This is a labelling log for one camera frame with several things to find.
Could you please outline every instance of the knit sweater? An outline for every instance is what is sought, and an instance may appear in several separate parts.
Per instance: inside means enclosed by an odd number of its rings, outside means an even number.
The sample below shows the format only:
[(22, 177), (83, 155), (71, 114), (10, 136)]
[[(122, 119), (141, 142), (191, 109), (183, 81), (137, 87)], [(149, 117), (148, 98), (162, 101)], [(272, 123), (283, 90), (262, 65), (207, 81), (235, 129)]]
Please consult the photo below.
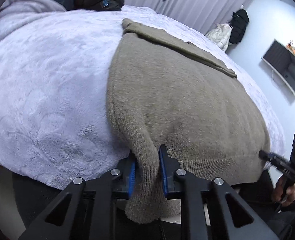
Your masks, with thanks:
[(164, 30), (123, 20), (107, 86), (110, 123), (137, 158), (127, 216), (138, 223), (180, 212), (163, 196), (158, 147), (184, 169), (229, 184), (255, 182), (269, 151), (265, 122), (235, 72)]

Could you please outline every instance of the white puffer jacket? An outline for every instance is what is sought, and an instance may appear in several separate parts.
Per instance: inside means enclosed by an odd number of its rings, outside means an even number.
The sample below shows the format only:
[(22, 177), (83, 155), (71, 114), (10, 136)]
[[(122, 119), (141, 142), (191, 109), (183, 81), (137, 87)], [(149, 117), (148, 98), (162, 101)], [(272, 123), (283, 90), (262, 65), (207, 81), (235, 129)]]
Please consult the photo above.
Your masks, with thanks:
[(227, 23), (219, 23), (217, 24), (217, 28), (210, 30), (205, 36), (225, 52), (228, 47), (231, 32), (232, 27), (230, 25)]

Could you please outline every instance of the wall-mounted tv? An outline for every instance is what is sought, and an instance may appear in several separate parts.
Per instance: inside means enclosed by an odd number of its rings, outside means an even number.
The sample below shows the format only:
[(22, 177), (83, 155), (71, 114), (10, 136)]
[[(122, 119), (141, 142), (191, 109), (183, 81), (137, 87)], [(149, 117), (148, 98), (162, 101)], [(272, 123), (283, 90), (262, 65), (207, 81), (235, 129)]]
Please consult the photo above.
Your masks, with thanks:
[(281, 43), (274, 41), (262, 59), (295, 95), (295, 55)]

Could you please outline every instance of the human hand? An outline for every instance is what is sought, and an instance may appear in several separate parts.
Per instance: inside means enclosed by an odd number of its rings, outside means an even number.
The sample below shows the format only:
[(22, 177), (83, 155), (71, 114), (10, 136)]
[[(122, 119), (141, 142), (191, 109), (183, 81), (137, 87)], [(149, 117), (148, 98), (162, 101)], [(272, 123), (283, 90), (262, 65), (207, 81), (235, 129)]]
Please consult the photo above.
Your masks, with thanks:
[[(278, 202), (281, 200), (281, 196), (283, 194), (283, 185), (284, 185), (285, 180), (286, 180), (286, 177), (283, 175), (277, 181), (276, 187), (272, 193), (272, 201)], [(294, 202), (294, 200), (295, 200), (295, 184), (292, 187), (287, 188), (286, 194), (288, 195), (288, 197), (287, 197), (286, 201), (284, 203), (282, 203), (283, 207), (287, 207)]]

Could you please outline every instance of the bedspread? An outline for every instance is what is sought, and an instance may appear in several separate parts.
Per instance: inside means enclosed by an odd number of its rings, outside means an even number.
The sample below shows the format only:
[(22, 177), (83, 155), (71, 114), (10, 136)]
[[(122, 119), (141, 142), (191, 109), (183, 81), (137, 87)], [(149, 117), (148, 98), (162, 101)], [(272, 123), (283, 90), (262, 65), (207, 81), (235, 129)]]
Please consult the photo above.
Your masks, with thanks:
[(271, 150), (284, 132), (253, 79), (204, 35), (149, 8), (66, 12), (53, 0), (7, 0), (0, 9), (0, 164), (63, 189), (94, 179), (129, 153), (106, 117), (108, 68), (130, 18), (223, 60), (262, 113)]

